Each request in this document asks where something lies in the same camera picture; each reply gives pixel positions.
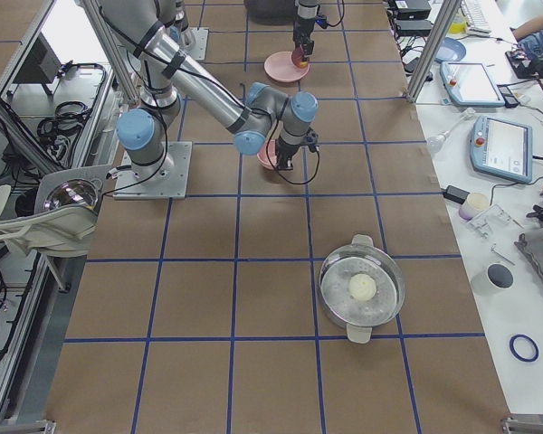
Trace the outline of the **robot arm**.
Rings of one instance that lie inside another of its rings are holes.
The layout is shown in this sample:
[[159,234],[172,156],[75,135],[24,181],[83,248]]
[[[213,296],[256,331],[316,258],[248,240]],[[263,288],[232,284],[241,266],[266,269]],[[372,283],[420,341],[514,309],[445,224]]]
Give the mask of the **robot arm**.
[[306,91],[289,96],[255,82],[241,102],[181,46],[183,37],[176,35],[186,23],[181,1],[102,1],[99,14],[127,50],[148,66],[150,93],[183,91],[233,135],[240,153],[258,154],[277,126],[276,169],[291,170],[292,158],[304,146],[318,150],[318,135],[311,127],[319,108],[315,96]]
[[296,1],[295,11],[292,31],[292,40],[294,43],[292,61],[295,64],[300,64],[308,62],[313,53],[314,42],[312,40],[312,33],[319,12],[319,2]]

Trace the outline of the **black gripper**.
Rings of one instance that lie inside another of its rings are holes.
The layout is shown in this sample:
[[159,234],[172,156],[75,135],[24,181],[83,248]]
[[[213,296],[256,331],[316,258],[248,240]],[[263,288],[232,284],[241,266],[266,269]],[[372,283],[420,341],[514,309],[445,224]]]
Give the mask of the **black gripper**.
[[292,159],[298,153],[298,151],[298,145],[289,144],[283,138],[278,137],[275,141],[275,167],[278,170],[292,170]]
[[294,41],[294,50],[298,49],[299,47],[301,47],[310,58],[314,50],[314,41],[308,36],[304,36],[303,38],[299,38],[298,40]]

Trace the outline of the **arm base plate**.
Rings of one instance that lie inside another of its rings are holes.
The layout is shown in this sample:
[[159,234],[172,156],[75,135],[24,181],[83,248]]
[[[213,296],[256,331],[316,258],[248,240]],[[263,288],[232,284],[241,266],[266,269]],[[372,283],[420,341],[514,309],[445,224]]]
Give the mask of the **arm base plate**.
[[209,30],[206,27],[189,27],[178,35],[180,47],[196,61],[206,57]]
[[117,173],[112,197],[116,200],[185,199],[193,144],[169,141],[167,157],[150,166],[131,163],[125,150],[121,164],[129,165]]

